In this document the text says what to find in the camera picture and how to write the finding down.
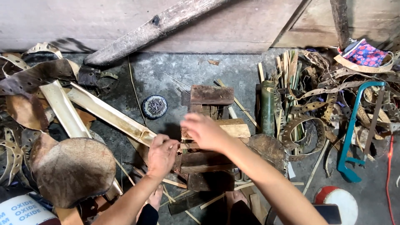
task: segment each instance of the pink floral cloth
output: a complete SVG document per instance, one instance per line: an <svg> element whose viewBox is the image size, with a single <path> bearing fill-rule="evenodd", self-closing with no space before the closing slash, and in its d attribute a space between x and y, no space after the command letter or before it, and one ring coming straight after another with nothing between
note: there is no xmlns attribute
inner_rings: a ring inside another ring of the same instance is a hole
<svg viewBox="0 0 400 225"><path fill-rule="evenodd" d="M378 50L369 45L365 39L361 40L343 58L361 66L378 67L388 53Z"/></svg>

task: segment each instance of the hand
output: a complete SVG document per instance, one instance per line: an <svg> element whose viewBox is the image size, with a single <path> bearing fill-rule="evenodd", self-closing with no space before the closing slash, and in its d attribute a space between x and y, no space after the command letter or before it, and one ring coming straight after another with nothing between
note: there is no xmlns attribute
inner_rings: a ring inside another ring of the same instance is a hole
<svg viewBox="0 0 400 225"><path fill-rule="evenodd" d="M231 142L233 139L210 117L197 113L188 113L185 115L185 119L180 122L180 125L188 129L188 134L202 149L222 153L226 143Z"/></svg>
<svg viewBox="0 0 400 225"><path fill-rule="evenodd" d="M163 179L172 169L179 141L167 135L157 135L149 149L147 175Z"/></svg>

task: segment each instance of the concrete floor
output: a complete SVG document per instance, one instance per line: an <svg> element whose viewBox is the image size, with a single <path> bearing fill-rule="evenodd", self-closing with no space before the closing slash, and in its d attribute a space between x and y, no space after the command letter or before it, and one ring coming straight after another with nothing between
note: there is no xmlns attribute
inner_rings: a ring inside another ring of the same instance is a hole
<svg viewBox="0 0 400 225"><path fill-rule="evenodd" d="M156 133L169 135L171 138L180 139L179 121L186 114L189 95L177 88L173 80L164 74L168 73L172 77L187 84L214 85L218 78L227 86L235 89L235 96L241 104L250 110L254 116L255 107L255 85L259 83L257 63L263 62L264 71L269 72L275 68L275 57L283 53L284 49L272 48L264 54L150 54L138 53L130 56L130 63L133 69L133 79L136 86L139 101L142 102L147 96L159 94L168 101L169 110L167 114L157 120L147 120L148 127ZM85 54L65 54L77 63L82 63ZM219 60L219 66L209 64L207 60ZM138 104L132 89L128 64L126 58L119 62L119 65L109 69L119 76L118 88L112 93L102 97L102 100L110 104L122 113L143 124ZM255 134L255 127L249 119L234 105L237 115L244 119L249 125L252 134ZM140 156L126 139L125 135L114 129L112 126L97 120L92 125L92 130L103 137L107 146L113 151L117 159L122 162L130 162L140 167L143 162ZM395 186L397 176L400 171L400 152L399 144L394 144L394 154L392 159L392 174L389 191L392 199L392 210L394 219L400 220L400 202L396 201L399 197L399 190ZM311 171L316 163L319 153L299 161L292 162L296 177L291 179L293 182L307 183ZM317 190L323 186L334 185L349 191L358 203L358 220L356 224L376 225L390 224L390 216L385 194L385 182L387 173L387 155L384 155L375 162L368 161L365 168L356 166L356 173L362 178L360 183L348 183L341 176L336 167L336 151L333 151L328 159L329 167L334 169L331 178L326 178L322 163L318 166L306 197L313 202ZM124 164L124 168L137 180L137 175L132 171L132 166ZM117 179L121 180L121 170L117 168ZM170 179L175 179L174 175L169 175ZM123 189L126 191L131 186L126 176L122 175ZM185 191L176 186L165 184L169 194L176 196ZM304 186L297 186L301 191ZM190 211L197 219L204 224L223 224L224 215L223 201L212 204L205 210L199 207ZM195 225L197 224L187 214L181 213L171 216L168 207L165 205L159 211L159 223L161 225Z"/></svg>

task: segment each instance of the black pants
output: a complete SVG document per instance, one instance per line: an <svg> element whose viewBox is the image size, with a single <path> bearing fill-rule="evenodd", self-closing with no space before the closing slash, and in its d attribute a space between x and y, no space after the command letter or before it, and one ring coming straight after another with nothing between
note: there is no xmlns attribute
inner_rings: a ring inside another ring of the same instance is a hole
<svg viewBox="0 0 400 225"><path fill-rule="evenodd" d="M139 216L137 225L156 225L158 221L158 212L147 204L143 207L142 213ZM256 216L252 213L249 207L240 200L233 204L230 212L231 225L261 225Z"/></svg>

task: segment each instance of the green bamboo tube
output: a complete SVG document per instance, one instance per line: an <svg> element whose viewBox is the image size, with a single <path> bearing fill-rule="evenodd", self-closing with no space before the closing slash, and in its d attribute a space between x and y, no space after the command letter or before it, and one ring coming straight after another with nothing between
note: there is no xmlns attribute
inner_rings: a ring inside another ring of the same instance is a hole
<svg viewBox="0 0 400 225"><path fill-rule="evenodd" d="M261 132L271 137L275 135L274 88L273 81L261 83Z"/></svg>

